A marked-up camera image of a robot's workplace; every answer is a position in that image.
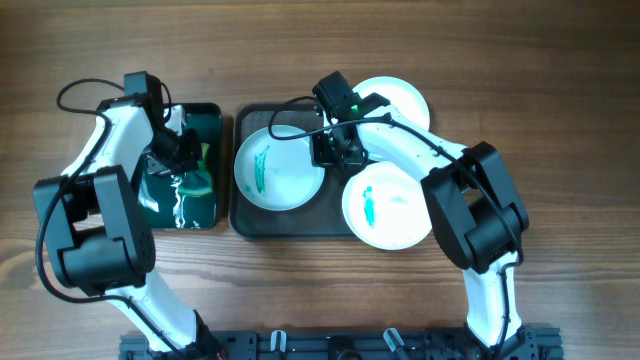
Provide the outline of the green yellow sponge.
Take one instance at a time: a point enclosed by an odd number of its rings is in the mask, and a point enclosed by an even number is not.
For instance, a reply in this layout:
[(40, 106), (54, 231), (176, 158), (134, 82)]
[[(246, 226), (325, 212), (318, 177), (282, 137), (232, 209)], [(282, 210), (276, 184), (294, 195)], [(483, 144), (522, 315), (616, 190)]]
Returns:
[(213, 192), (213, 179), (207, 165), (209, 148), (209, 144), (202, 143), (202, 158), (197, 162), (197, 168), (180, 177), (177, 188), (180, 195), (202, 197)]

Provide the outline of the white plate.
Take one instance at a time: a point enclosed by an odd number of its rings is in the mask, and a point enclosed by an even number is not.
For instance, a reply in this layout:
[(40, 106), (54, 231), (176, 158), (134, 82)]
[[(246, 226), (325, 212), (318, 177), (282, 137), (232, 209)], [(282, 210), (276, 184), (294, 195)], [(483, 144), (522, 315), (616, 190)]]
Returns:
[[(430, 112), (426, 100), (422, 94), (407, 81), (391, 77), (391, 76), (378, 76), (366, 79), (353, 87), (353, 91), (357, 93), (362, 99), (366, 98), (372, 93), (377, 93), (382, 97), (390, 101), (390, 105), (394, 107), (398, 114), (402, 115), (405, 120), (402, 122), (412, 128), (420, 128), (424, 131), (428, 131), (430, 127)], [(385, 113), (392, 112), (386, 108), (378, 108), (375, 111), (367, 114), (365, 118), (382, 117)], [(364, 130), (374, 130), (374, 128), (381, 128), (382, 123), (368, 123), (356, 125), (359, 138), (366, 140), (366, 143), (370, 143), (371, 136), (368, 133), (363, 133)], [(424, 145), (415, 135), (400, 128), (393, 128), (393, 132), (396, 137), (401, 135), (400, 139), (410, 140), (410, 144)], [(365, 149), (369, 152), (370, 161), (381, 162), (389, 160), (388, 157), (381, 155), (376, 149), (371, 148), (369, 145), (365, 145)]]
[(264, 127), (240, 146), (234, 178), (242, 195), (270, 211), (287, 211), (311, 200), (325, 170), (311, 164), (309, 139), (289, 125)]
[(368, 165), (345, 185), (343, 217), (361, 241), (382, 250), (403, 250), (432, 230), (418, 182), (391, 162)]

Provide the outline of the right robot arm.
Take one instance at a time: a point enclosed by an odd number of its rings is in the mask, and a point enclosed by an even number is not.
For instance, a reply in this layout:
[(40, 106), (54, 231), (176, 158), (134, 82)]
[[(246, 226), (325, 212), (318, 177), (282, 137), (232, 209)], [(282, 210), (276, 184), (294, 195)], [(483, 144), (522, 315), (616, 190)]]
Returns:
[(486, 142), (467, 147), (444, 140), (389, 97), (358, 93), (338, 71), (312, 94), (328, 122), (311, 133), (312, 164), (344, 167), (376, 154), (419, 182), (435, 239), (465, 276), (466, 325), (499, 357), (521, 325), (513, 273), (523, 261), (529, 218), (498, 151)]

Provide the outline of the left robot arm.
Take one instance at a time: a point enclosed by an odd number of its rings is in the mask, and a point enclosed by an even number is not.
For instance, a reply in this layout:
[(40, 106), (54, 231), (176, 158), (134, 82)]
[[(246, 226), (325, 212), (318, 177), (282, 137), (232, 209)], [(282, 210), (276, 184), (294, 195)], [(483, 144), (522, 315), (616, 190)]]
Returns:
[(132, 182), (142, 157), (162, 174), (196, 170), (200, 141), (192, 129), (168, 127), (171, 98), (157, 77), (130, 73), (120, 89), (92, 110), (96, 126), (76, 160), (34, 186), (38, 276), (64, 302), (115, 306), (145, 335), (152, 358), (222, 359), (220, 342), (156, 271)]

